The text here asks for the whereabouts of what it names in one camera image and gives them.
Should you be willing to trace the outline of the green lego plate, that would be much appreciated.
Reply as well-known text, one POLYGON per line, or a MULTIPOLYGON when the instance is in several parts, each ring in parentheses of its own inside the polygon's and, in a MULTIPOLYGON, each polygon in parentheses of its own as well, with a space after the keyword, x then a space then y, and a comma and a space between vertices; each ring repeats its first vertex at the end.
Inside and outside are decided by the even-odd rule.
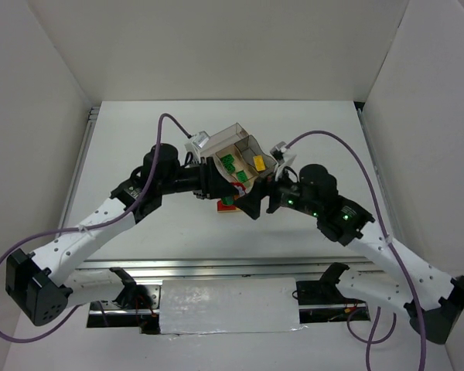
POLYGON ((248 182, 248 175, 244 170, 241 170, 239 172, 236 172, 237 179, 240 183, 245 184, 248 182))

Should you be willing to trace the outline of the yellow curved lego brick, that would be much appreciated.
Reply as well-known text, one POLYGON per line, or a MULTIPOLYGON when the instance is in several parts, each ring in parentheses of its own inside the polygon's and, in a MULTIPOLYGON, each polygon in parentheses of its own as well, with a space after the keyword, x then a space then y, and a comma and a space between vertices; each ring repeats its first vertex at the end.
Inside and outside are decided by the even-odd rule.
POLYGON ((257 172, 263 172, 266 170, 266 165, 262 155, 255 155, 253 157, 254 167, 257 172))

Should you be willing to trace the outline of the small green lego cube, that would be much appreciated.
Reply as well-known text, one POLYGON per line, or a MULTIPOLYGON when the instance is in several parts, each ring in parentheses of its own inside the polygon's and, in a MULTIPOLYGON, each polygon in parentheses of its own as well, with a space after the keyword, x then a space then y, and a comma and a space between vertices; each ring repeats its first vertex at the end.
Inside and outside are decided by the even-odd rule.
POLYGON ((234 204, 234 197, 233 196, 226 196, 226 197, 223 197, 221 199, 221 202, 225 205, 225 206, 231 206, 234 204))

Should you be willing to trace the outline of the small green lego brick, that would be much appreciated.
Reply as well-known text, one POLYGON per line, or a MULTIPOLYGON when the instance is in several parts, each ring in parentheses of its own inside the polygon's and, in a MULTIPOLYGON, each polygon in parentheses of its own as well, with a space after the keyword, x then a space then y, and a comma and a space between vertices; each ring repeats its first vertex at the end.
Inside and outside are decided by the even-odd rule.
POLYGON ((226 164, 226 165, 224 166, 224 168, 225 168, 226 171, 227 171, 228 173, 230 173, 230 174, 236 172, 236 169, 235 169, 234 165, 231 164, 231 163, 226 164))

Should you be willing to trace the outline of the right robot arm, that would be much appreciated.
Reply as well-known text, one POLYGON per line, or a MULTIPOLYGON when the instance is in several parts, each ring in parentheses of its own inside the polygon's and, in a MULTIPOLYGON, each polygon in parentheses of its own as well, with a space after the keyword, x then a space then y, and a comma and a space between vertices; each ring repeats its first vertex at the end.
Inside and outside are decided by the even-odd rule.
POLYGON ((315 218, 324 237, 366 257, 394 280, 381 283, 335 263, 322 279, 337 293, 405 315, 429 342, 446 343, 464 309, 463 275, 452 277, 386 237, 370 212, 338 193, 336 179, 321 165, 304 166, 296 182, 288 174, 258 178, 234 204, 256 220, 263 198, 268 199, 268 213, 285 207, 315 218))

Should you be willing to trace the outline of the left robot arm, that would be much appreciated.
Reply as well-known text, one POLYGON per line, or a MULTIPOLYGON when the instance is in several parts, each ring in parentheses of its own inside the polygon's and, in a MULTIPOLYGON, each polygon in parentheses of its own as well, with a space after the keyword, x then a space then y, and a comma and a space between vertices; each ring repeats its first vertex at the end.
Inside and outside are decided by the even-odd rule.
POLYGON ((181 192, 199 199, 235 199, 242 189, 220 174, 213 158, 183 166, 174 146, 154 145, 142 165, 72 231, 57 233, 54 241, 29 254, 17 249, 7 256, 7 294, 35 326, 50 323, 70 305, 75 289, 66 282, 77 267, 158 209, 164 195, 181 192))

